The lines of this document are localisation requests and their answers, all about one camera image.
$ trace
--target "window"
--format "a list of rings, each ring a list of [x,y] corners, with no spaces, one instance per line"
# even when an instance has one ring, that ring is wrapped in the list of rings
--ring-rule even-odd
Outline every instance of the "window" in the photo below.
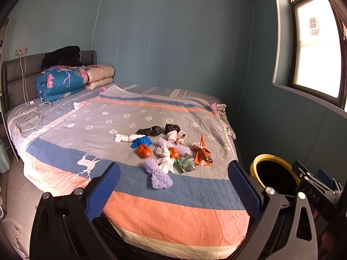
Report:
[[[346,28],[328,0],[291,0],[290,87],[347,111]]]

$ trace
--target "floor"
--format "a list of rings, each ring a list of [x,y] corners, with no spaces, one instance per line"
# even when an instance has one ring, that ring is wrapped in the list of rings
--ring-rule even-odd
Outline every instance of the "floor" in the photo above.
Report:
[[[23,174],[23,161],[19,162],[11,149],[7,150],[11,168],[0,174],[0,195],[3,198],[3,209],[7,215],[0,223],[0,229],[23,259],[29,257],[31,228],[36,213],[36,206],[43,194]]]

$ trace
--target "window sill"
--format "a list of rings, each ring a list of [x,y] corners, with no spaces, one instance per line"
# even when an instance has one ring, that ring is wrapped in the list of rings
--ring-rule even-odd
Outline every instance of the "window sill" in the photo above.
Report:
[[[284,85],[281,85],[281,84],[277,84],[277,83],[272,83],[273,86],[277,87],[277,88],[280,88],[280,89],[284,89],[286,91],[289,91],[289,92],[292,92],[292,93],[295,93],[295,94],[298,94],[300,96],[303,96],[304,98],[306,99],[310,99],[312,101],[315,101],[316,103],[336,112],[337,114],[341,115],[342,117],[344,117],[345,119],[347,119],[347,112],[345,112],[343,109],[340,109],[338,108],[337,106],[334,106],[330,103],[328,103],[327,101],[324,101],[320,98],[317,98],[311,94],[307,94],[305,92],[302,92],[302,91],[299,91],[299,90],[296,90],[294,88],[291,88],[291,87],[287,87],[287,86],[284,86]]]

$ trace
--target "wall outlet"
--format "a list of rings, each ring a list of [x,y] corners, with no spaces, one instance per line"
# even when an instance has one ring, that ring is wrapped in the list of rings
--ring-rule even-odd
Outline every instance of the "wall outlet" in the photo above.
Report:
[[[16,50],[16,56],[24,55],[28,53],[28,48],[21,48]]]

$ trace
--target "orange plastic bag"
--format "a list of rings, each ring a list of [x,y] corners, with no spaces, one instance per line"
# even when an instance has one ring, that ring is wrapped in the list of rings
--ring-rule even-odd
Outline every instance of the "orange plastic bag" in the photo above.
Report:
[[[210,165],[213,160],[211,159],[211,153],[206,148],[205,145],[205,136],[201,135],[200,145],[194,145],[194,148],[197,149],[197,153],[195,155],[195,164],[200,166]]]

